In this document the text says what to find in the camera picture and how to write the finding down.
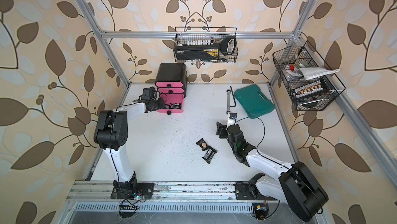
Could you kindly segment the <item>pink bottom drawer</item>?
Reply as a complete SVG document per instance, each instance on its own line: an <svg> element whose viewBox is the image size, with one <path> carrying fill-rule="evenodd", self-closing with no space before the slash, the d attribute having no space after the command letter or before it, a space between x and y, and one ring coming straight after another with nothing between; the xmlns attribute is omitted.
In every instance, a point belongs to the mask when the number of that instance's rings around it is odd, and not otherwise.
<svg viewBox="0 0 397 224"><path fill-rule="evenodd" d="M165 94L160 97L164 100L165 108L158 110L159 113L171 115L173 113L183 113L184 94Z"/></svg>

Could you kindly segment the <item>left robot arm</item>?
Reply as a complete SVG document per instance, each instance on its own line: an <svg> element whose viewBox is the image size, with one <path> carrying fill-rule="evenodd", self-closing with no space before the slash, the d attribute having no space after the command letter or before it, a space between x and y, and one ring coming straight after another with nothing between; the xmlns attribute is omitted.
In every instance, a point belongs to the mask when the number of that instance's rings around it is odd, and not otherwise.
<svg viewBox="0 0 397 224"><path fill-rule="evenodd" d="M139 188L125 145L128 140L128 121L141 114L165 108L163 98L157 96L155 87L144 88L142 95L130 104L114 110L103 110L98 115L94 142L107 155L113 172L113 186L122 199L143 195Z"/></svg>

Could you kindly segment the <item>pink drawer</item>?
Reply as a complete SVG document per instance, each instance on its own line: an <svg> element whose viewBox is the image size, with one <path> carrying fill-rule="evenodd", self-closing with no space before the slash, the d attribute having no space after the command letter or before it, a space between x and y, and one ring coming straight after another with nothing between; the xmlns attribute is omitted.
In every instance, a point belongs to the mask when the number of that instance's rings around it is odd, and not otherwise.
<svg viewBox="0 0 397 224"><path fill-rule="evenodd" d="M156 82L155 85L159 88L183 88L182 82Z"/></svg>
<svg viewBox="0 0 397 224"><path fill-rule="evenodd" d="M159 113L171 115L173 113L183 113L184 94L165 94L160 97L164 100L165 108L158 110Z"/></svg>
<svg viewBox="0 0 397 224"><path fill-rule="evenodd" d="M158 88L157 91L162 94L184 94L183 88Z"/></svg>

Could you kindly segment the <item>black cookie packet orange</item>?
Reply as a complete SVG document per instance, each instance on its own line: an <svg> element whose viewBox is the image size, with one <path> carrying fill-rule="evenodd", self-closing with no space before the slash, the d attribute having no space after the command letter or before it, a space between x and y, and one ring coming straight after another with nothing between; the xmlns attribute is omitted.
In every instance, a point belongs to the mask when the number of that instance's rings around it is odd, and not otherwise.
<svg viewBox="0 0 397 224"><path fill-rule="evenodd" d="M207 151L211 148L211 146L208 145L207 142L203 138L201 138L199 141L197 141L196 145L198 145L202 149L202 151Z"/></svg>

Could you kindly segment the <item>pink top drawer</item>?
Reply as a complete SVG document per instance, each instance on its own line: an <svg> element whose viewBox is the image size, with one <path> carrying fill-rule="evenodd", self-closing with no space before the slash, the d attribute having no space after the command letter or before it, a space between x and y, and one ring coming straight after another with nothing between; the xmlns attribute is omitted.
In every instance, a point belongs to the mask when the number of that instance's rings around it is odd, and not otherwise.
<svg viewBox="0 0 397 224"><path fill-rule="evenodd" d="M182 82L156 82L155 85L159 88L183 88Z"/></svg>

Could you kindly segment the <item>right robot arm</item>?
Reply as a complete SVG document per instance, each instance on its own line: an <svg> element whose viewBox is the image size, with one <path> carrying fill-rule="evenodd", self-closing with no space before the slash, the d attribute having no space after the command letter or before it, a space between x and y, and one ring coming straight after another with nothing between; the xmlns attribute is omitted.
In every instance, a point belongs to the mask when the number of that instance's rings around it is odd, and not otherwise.
<svg viewBox="0 0 397 224"><path fill-rule="evenodd" d="M259 170L247 183L236 184L238 200L264 200L271 197L288 204L304 222L322 213L329 197L304 163L285 163L264 155L246 141L238 124L217 123L216 135L228 141L239 163Z"/></svg>

